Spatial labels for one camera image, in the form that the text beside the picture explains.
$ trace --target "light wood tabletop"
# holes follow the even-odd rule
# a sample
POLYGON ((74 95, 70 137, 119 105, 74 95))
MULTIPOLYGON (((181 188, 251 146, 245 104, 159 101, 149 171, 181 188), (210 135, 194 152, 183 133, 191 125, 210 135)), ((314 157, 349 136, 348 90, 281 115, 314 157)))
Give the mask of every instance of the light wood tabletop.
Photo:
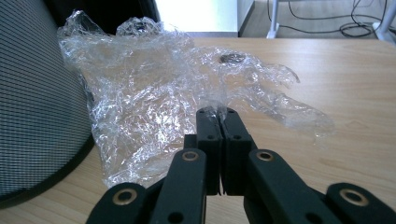
MULTIPOLYGON (((197 46, 251 53, 300 78, 289 97, 329 115, 335 134, 320 141, 258 112, 241 117, 259 148, 280 154, 320 192, 348 182, 396 210, 396 48, 378 40, 198 38, 197 46)), ((62 182, 0 210, 0 223, 84 223, 106 191, 97 147, 62 182)), ((242 197, 207 198, 206 223, 248 223, 242 197)))

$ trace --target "cable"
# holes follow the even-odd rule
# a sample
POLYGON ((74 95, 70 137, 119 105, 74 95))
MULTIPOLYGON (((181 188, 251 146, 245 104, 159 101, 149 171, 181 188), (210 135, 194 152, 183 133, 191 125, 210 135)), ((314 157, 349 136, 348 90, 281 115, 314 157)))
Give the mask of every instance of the cable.
POLYGON ((381 25, 382 20, 384 20, 385 12, 387 10, 388 0, 385 0, 384 12, 382 14, 382 18, 380 20, 380 24, 375 29, 373 29, 371 25, 367 25, 367 24, 365 24, 363 22, 359 22, 359 21, 355 20, 354 12, 355 12, 355 10, 358 7, 360 2, 361 2, 361 0, 358 0, 358 1, 354 0, 353 1, 353 8, 352 8, 352 11, 350 12, 350 18, 353 20, 353 22, 346 23, 346 24, 344 24, 344 25, 342 25, 340 27, 340 31, 341 31, 341 34, 343 36, 347 36, 347 37, 363 37, 363 36, 371 35, 371 34, 375 33, 375 31, 381 25), (365 30, 365 33, 363 33, 362 35, 351 35, 351 34, 349 34, 347 32, 347 31, 354 30, 354 29, 363 29, 363 30, 365 30))
MULTIPOLYGON (((352 11, 351 11, 351 13, 349 15, 333 16, 333 17, 325 17, 325 18, 304 18, 304 17, 299 17, 299 16, 294 14, 294 12, 291 9, 290 2, 289 2, 289 9, 290 9, 291 15, 294 16, 297 19, 300 19, 300 20, 309 20, 309 21, 310 20, 312 20, 312 21, 313 20, 334 20, 334 19, 341 19, 341 18, 350 17, 353 20, 353 22, 349 22, 349 23, 341 25, 338 30, 318 31, 318 32, 304 31, 304 30, 300 30, 300 29, 297 29, 295 27, 286 26, 286 25, 279 25, 279 27, 288 28, 288 29, 295 30, 295 31, 298 31, 298 32, 301 32, 301 33, 313 34, 313 35, 315 35, 315 34, 330 34, 330 33, 338 33, 338 32, 340 32, 343 36, 347 36, 347 37, 363 37, 363 36, 371 35, 372 33, 374 33, 376 31, 376 29, 379 28, 379 26, 381 25, 382 20, 384 20, 384 16, 385 16, 385 12, 386 12, 386 9, 387 9, 388 0, 385 1, 384 11, 383 11, 381 19, 379 19, 377 17, 369 16, 369 15, 354 14, 356 8, 359 7, 359 3, 360 2, 361 2, 361 0, 358 0, 358 2, 356 0, 353 1, 353 8, 352 8, 352 11), (368 22, 357 21, 358 17, 364 17, 364 18, 370 18, 370 19, 378 20, 378 21, 380 21, 380 24, 375 30, 373 30, 371 25, 366 24, 368 22), (348 31, 351 31, 351 30, 354 30, 354 29, 362 29, 365 33, 363 33, 362 35, 352 35, 352 34, 348 33, 348 31)), ((268 19, 270 21, 272 21, 271 20, 271 16, 270 16, 270 9, 269 8, 270 8, 269 7, 269 0, 267 0, 268 19)))
MULTIPOLYGON (((270 15, 270 3, 269 0, 267 0, 267 15, 268 15, 268 19, 270 21, 271 20, 271 15, 270 15)), ((283 28, 289 28, 291 30, 295 30, 301 33, 305 33, 305 34, 311 34, 311 35, 318 35, 318 34, 330 34, 330 33, 337 33, 340 32, 340 30, 333 30, 333 31, 317 31, 317 32, 313 32, 313 31, 304 31, 304 30, 300 30, 291 26, 286 26, 286 25, 279 25, 279 27, 283 27, 283 28)))

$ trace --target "black mesh fabric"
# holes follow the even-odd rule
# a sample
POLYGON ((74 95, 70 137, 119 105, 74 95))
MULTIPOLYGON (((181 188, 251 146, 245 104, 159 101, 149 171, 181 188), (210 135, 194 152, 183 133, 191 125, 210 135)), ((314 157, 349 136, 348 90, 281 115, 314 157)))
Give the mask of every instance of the black mesh fabric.
POLYGON ((2 0, 0 207, 54 184, 92 146, 85 93, 64 69, 56 30, 43 2, 2 0))

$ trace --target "plastic wrap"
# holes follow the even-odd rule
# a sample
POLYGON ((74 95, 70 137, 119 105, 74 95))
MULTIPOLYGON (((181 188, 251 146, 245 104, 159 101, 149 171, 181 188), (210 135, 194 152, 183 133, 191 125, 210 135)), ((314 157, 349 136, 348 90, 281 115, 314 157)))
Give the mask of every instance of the plastic wrap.
POLYGON ((195 132, 201 107, 221 110, 243 100, 288 127, 332 130, 325 114, 272 90, 299 82, 289 68, 243 52, 196 48, 161 22, 133 18, 112 36, 76 11, 58 36, 67 67, 81 74, 92 97, 92 134, 109 187, 148 187, 164 177, 184 134, 195 132))

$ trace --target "crumpled plastic wrap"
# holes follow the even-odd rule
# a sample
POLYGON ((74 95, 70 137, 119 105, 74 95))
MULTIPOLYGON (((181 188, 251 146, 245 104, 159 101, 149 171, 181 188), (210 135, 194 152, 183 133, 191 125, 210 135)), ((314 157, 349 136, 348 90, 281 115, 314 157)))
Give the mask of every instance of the crumpled plastic wrap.
POLYGON ((66 66, 80 74, 92 98, 92 134, 108 187, 148 187, 166 176, 184 134, 195 133, 195 112, 202 107, 222 110, 243 100, 288 127, 316 135, 332 131, 325 114, 267 85, 299 82, 289 68, 244 52, 196 48, 185 33, 161 22, 132 18, 107 35, 75 11, 58 37, 66 66))

